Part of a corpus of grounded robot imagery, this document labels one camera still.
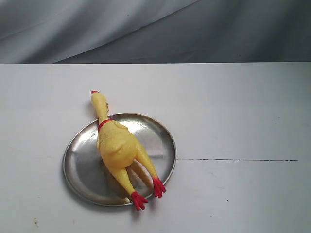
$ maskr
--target rubber chicken head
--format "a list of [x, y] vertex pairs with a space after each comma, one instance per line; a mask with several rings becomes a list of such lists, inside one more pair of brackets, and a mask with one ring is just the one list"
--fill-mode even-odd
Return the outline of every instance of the rubber chicken head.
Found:
[[92, 94], [91, 101], [97, 113], [101, 112], [103, 109], [105, 109], [106, 113], [108, 113], [109, 107], [107, 104], [106, 97], [103, 94], [99, 93], [98, 91], [91, 91], [91, 94]]

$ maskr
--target rubber chicken body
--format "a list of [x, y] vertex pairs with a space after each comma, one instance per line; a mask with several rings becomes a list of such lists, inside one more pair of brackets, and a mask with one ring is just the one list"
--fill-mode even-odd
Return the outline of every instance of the rubber chicken body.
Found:
[[145, 209], [144, 203], [148, 203], [148, 201], [134, 189], [126, 168], [135, 160], [140, 162], [152, 177], [155, 197], [161, 198], [165, 187], [138, 139], [128, 131], [126, 126], [108, 118], [109, 108], [106, 97], [98, 91], [91, 91], [91, 94], [91, 101], [99, 118], [97, 149], [103, 162], [113, 177], [131, 196], [136, 209]]

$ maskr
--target metal plate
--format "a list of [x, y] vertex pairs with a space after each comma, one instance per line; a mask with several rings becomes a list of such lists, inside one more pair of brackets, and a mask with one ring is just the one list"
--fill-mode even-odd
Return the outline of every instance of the metal plate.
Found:
[[[128, 127], [149, 154], [159, 178], [165, 184], [175, 162], [175, 143], [160, 123], [140, 114], [122, 113], [109, 116]], [[105, 167], [96, 148], [98, 120], [85, 126], [68, 145], [63, 170], [69, 187], [83, 199], [102, 206], [132, 204], [129, 195]], [[143, 197], [153, 194], [150, 175], [143, 166], [127, 169], [133, 187]]]

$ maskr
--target red neck band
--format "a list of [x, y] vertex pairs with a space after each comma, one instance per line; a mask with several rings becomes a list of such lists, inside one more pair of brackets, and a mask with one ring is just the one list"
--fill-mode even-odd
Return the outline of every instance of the red neck band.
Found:
[[99, 132], [99, 130], [101, 130], [102, 126], [103, 126], [105, 123], [110, 122], [110, 121], [112, 121], [112, 120], [111, 120], [111, 119], [107, 119], [107, 120], [102, 121], [102, 122], [99, 124], [99, 126], [98, 126], [98, 128], [97, 128], [97, 131]]

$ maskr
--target table surface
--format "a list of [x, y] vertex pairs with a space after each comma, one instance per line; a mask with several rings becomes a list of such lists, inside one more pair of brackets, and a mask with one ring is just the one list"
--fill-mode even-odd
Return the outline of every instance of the table surface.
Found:
[[[311, 232], [311, 63], [0, 65], [0, 232]], [[167, 192], [142, 212], [63, 181], [72, 137], [134, 112], [172, 134]]]

